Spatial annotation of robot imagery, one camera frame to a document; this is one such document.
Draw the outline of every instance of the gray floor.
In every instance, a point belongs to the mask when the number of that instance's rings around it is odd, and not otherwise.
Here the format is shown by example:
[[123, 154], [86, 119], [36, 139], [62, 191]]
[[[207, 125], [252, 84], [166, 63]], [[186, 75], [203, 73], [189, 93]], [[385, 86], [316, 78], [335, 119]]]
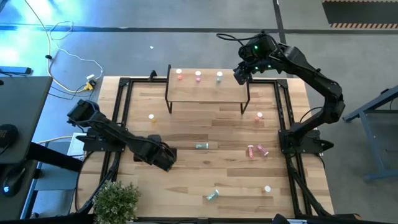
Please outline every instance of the gray floor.
[[[87, 27], [277, 28], [272, 0], [31, 2], [48, 25], [73, 20], [76, 26]], [[279, 5], [285, 29], [330, 29], [321, 1], [279, 0]], [[0, 23], [38, 24], [38, 21], [24, 1], [10, 0], [0, 12]], [[397, 84], [397, 38], [396, 35], [286, 36], [289, 45], [299, 47], [312, 65], [340, 83], [347, 105], [345, 114]], [[97, 60], [105, 75], [148, 76], [153, 69], [164, 75], [169, 63], [185, 68], [234, 68], [240, 61], [239, 45], [217, 39], [214, 33], [74, 32], [58, 42], [73, 54]], [[47, 75], [44, 58], [47, 51], [44, 32], [26, 28], [0, 31], [1, 65], [29, 66], [35, 70], [34, 75]], [[52, 73], [70, 88], [79, 87], [86, 76], [99, 72], [95, 64], [81, 62], [63, 52], [58, 53], [52, 67]], [[286, 74], [269, 72], [262, 76], [286, 77]], [[310, 87], [307, 90], [312, 107], [323, 104], [319, 94]], [[51, 92], [65, 96], [55, 90]], [[34, 141], [80, 132], [66, 123], [66, 114], [76, 101], [49, 96]], [[323, 125], [320, 130], [323, 139], [335, 143], [335, 147], [325, 153], [335, 213], [358, 213], [367, 220], [396, 223], [398, 180], [368, 183], [362, 180], [362, 176], [373, 172], [375, 167], [359, 120], [351, 124], [340, 121]], [[57, 200], [44, 202], [46, 197]], [[61, 204], [65, 197], [63, 192], [42, 193], [34, 211], [44, 216], [65, 214]]]

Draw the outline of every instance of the desk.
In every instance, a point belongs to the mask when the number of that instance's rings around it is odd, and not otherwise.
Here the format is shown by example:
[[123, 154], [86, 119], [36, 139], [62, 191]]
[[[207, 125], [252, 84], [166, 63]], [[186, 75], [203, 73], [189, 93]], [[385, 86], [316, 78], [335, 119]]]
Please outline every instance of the desk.
[[[0, 184], [9, 169], [20, 162], [28, 153], [47, 93], [51, 77], [0, 77], [0, 124], [13, 124], [18, 128], [17, 142], [0, 156]], [[17, 220], [21, 216], [25, 200], [37, 167], [37, 161], [25, 161], [25, 176], [21, 189], [13, 197], [0, 192], [0, 220]]]
[[[100, 110], [109, 119], [119, 79], [104, 77], [99, 94]], [[309, 110], [305, 85], [300, 79], [288, 79], [287, 83], [294, 116], [299, 119]], [[139, 186], [142, 197], [138, 217], [273, 218], [276, 213], [294, 216], [285, 157], [277, 137], [279, 119], [274, 88], [250, 84], [250, 92], [251, 102], [244, 115], [236, 105], [220, 103], [179, 103], [169, 114], [164, 102], [164, 83], [134, 84], [126, 127], [136, 135], [159, 134], [168, 145], [178, 148], [177, 161], [168, 173], [134, 162], [130, 150], [122, 153], [118, 180]], [[264, 118], [258, 123], [254, 121], [257, 112], [262, 112]], [[148, 114], [154, 114], [157, 122], [151, 123]], [[195, 149], [197, 142], [209, 142], [209, 149]], [[246, 156], [249, 144], [262, 144], [270, 153], [264, 158], [256, 151], [250, 160]], [[103, 157], [104, 153], [93, 153], [82, 170], [79, 207], [98, 185]], [[309, 189], [333, 213], [321, 161], [310, 154], [302, 157]], [[271, 186], [270, 193], [263, 191], [265, 185]], [[219, 190], [220, 196], [209, 202], [205, 196], [214, 189]], [[303, 211], [299, 190], [298, 197]]]

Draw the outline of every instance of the pink bottle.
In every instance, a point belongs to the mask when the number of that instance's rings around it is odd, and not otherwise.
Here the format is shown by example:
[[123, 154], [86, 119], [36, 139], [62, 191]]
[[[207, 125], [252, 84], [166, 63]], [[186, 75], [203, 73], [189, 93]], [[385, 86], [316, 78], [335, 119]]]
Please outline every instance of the pink bottle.
[[249, 152], [249, 158], [250, 159], [254, 158], [253, 149], [254, 149], [254, 146], [252, 146], [252, 145], [248, 146], [248, 152]]
[[268, 151], [267, 149], [264, 149], [264, 147], [263, 147], [262, 145], [258, 145], [258, 146], [257, 146], [257, 149], [258, 149], [261, 153], [263, 153], [264, 156], [267, 156], [268, 153], [269, 153], [269, 151]]

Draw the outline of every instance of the wooden table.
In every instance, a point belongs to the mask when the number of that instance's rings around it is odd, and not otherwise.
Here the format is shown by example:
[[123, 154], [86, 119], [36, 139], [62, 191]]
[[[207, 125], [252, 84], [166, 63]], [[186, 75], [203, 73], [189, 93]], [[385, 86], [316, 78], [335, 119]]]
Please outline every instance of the wooden table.
[[[104, 77], [99, 94], [100, 110], [109, 119], [119, 78]], [[309, 110], [305, 85], [300, 79], [287, 81], [298, 120]], [[250, 91], [251, 102], [244, 115], [234, 104], [219, 103], [179, 103], [169, 114], [164, 83], [134, 84], [126, 127], [136, 135], [160, 134], [163, 141], [178, 148], [178, 159], [170, 172], [134, 162], [130, 150], [122, 154], [118, 180], [139, 186], [138, 217], [273, 218], [276, 213], [294, 217], [285, 158], [277, 137], [274, 87], [252, 84]], [[257, 112], [264, 118], [259, 123], [254, 121]], [[151, 123], [148, 114], [154, 114], [157, 122]], [[195, 149], [198, 142], [208, 142], [209, 149]], [[270, 153], [264, 158], [256, 151], [254, 159], [248, 159], [250, 144], [262, 144]], [[103, 157], [104, 153], [95, 152], [85, 163], [78, 187], [79, 206], [98, 185]], [[311, 154], [302, 157], [309, 189], [333, 213], [320, 159]], [[265, 193], [265, 185], [271, 186], [271, 192]], [[215, 189], [220, 196], [207, 201], [205, 197]], [[298, 196], [304, 211], [300, 190]]]

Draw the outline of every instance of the potted plant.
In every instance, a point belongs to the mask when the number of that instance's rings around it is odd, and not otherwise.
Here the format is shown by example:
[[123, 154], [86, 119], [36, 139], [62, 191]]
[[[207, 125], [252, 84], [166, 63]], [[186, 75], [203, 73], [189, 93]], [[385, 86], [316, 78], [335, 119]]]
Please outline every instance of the potted plant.
[[95, 223], [125, 224], [136, 218], [138, 187], [106, 181], [93, 199]]

